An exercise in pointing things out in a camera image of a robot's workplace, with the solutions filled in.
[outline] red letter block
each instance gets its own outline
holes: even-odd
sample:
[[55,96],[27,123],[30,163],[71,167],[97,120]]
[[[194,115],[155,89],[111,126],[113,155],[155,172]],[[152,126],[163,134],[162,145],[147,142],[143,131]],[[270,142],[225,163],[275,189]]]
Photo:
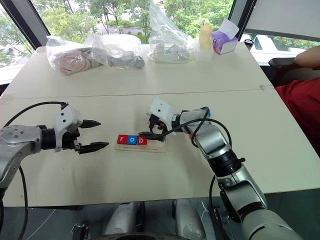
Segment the red letter block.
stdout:
[[128,135],[119,135],[116,143],[117,144],[127,144],[127,140],[128,140]]
[[138,136],[138,145],[147,145],[148,139],[143,136]]

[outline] window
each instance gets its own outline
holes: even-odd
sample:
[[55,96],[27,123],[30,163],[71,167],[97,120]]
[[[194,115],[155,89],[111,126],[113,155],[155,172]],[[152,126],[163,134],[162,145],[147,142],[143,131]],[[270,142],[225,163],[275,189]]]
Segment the window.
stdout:
[[[153,0],[183,32],[217,30],[234,0]],[[151,32],[150,0],[31,0],[51,35],[83,43],[88,33],[132,34],[143,44]]]
[[260,42],[259,42],[259,39],[257,39],[257,38],[254,38],[254,47],[257,50],[262,50],[262,47],[261,47]]
[[0,85],[15,78],[34,49],[0,5]]
[[246,39],[254,41],[250,52],[260,64],[266,64],[273,58],[292,58],[309,48],[320,46],[317,41],[252,33],[244,33],[240,41]]

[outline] person's arm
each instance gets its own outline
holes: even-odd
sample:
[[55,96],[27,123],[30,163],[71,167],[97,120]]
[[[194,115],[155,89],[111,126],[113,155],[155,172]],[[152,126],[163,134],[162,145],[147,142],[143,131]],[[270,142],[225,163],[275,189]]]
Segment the person's arm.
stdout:
[[320,46],[314,46],[298,54],[294,62],[304,68],[320,70]]

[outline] white table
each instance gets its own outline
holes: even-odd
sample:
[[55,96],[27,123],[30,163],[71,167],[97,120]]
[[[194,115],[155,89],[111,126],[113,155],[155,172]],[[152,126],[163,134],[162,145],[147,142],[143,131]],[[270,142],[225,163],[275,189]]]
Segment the white table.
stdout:
[[270,82],[243,42],[210,63],[164,64],[148,61],[142,70],[99,66],[71,76],[51,69],[45,47],[38,48],[8,86],[8,98],[122,96],[259,90]]
[[[108,141],[97,152],[78,155],[53,150],[22,162],[30,206],[60,206],[207,197],[212,170],[186,134],[168,137],[166,153],[114,149],[118,133],[146,131],[153,97],[177,112],[208,106],[229,129],[233,150],[264,193],[320,188],[320,160],[275,90],[161,95],[1,99],[1,125],[22,108],[40,101],[68,101],[83,118],[102,123],[81,129],[83,144]],[[58,106],[27,111],[15,123],[50,126]],[[4,197],[5,206],[23,206],[21,177]],[[214,187],[214,196],[219,195]]]

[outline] red shirt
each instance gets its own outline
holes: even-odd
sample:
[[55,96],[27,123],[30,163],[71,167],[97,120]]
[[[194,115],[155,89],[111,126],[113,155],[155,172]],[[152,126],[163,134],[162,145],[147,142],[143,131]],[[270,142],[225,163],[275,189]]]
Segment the red shirt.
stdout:
[[320,156],[320,77],[295,80],[276,91]]

